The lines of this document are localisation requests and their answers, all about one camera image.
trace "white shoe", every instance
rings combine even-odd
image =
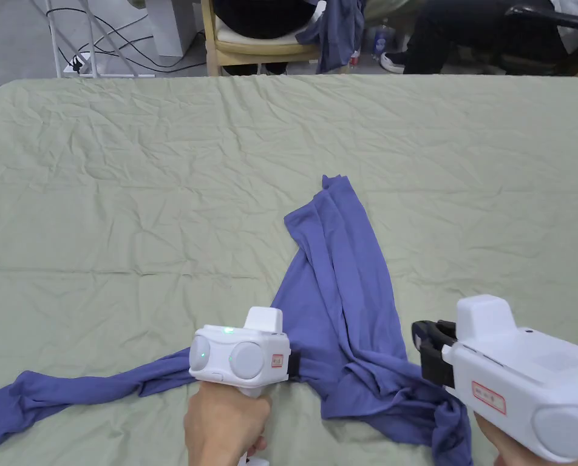
[[[407,54],[404,52],[385,52],[380,55],[380,66],[390,73],[402,75],[403,70],[405,70],[406,59]]]

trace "plastic bottle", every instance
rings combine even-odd
[[[361,51],[356,50],[352,53],[351,57],[349,58],[349,67],[353,70],[358,67],[358,59],[361,56]]]
[[[375,28],[373,38],[373,59],[379,59],[380,55],[386,52],[386,44],[393,36],[393,28],[389,27],[388,18],[384,18],[381,25]]]

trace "black chair armrest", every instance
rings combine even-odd
[[[554,27],[562,26],[578,30],[578,16],[576,15],[568,15],[550,8],[538,8],[524,4],[513,6],[505,12],[503,17],[501,37],[499,37],[499,40],[496,43],[494,54],[492,56],[492,62],[494,64],[500,63],[500,60],[502,59],[502,54],[505,51],[509,36],[509,27],[511,27],[511,24],[513,23],[512,20],[515,20],[515,22],[519,24],[518,20],[525,18],[534,21],[545,21],[547,24],[551,24]],[[578,47],[560,64],[563,65],[575,60],[578,60]]]

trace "black pants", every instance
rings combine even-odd
[[[493,51],[505,11],[520,3],[554,9],[550,0],[427,0],[408,42],[404,74],[440,73],[452,44]],[[557,28],[541,21],[525,20],[507,36],[510,55],[558,61],[568,54]]]
[[[214,10],[228,27],[240,35],[257,39],[282,37],[308,23],[315,5],[305,0],[213,0]],[[275,75],[283,74],[287,62],[265,63]],[[225,67],[230,75],[254,75],[256,64]]]

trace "chair cushion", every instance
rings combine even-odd
[[[255,39],[239,35],[233,29],[230,29],[220,18],[216,16],[216,34],[217,40],[221,42],[230,42],[231,44],[244,44],[246,46],[293,46],[297,44],[295,34],[305,30],[308,26],[315,23],[325,10],[325,1],[320,0],[315,8],[315,13],[309,20],[308,24],[296,29],[295,31],[273,39]]]

